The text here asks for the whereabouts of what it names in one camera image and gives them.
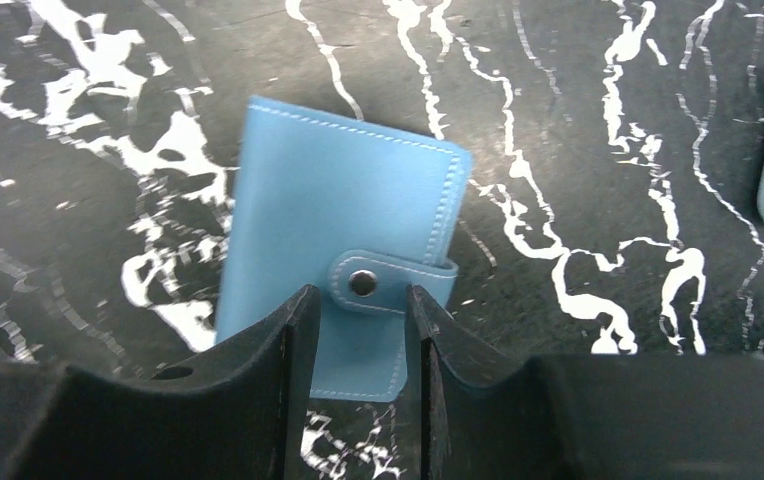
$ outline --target wallet strap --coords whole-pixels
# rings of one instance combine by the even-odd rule
[[[459,267],[451,260],[436,267],[366,250],[338,256],[329,269],[329,294],[341,308],[370,315],[405,314],[406,287],[420,285],[447,299]]]

